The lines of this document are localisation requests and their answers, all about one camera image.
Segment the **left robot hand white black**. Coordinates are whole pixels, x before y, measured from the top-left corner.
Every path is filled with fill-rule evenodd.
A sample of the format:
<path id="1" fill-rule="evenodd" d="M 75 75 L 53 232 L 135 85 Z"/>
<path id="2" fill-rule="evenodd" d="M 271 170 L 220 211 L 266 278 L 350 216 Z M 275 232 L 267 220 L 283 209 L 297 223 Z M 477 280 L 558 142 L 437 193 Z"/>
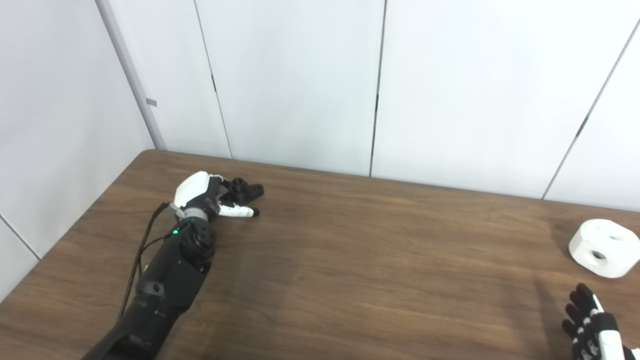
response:
<path id="1" fill-rule="evenodd" d="M 249 184 L 244 178 L 231 180 L 220 175 L 198 171 L 186 178 L 176 189 L 169 204 L 177 221 L 200 218 L 212 221 L 217 217 L 255 218 L 258 208 L 249 204 L 265 194 L 262 184 Z"/>

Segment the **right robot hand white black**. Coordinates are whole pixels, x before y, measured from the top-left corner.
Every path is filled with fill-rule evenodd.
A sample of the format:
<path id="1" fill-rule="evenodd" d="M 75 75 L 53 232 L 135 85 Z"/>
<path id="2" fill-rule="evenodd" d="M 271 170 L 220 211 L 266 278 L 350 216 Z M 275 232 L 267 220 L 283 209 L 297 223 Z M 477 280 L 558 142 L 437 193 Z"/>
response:
<path id="1" fill-rule="evenodd" d="M 623 344 L 615 316 L 604 310 L 598 296 L 578 283 L 565 306 L 561 326 L 571 341 L 572 360 L 638 360 L 640 350 Z"/>

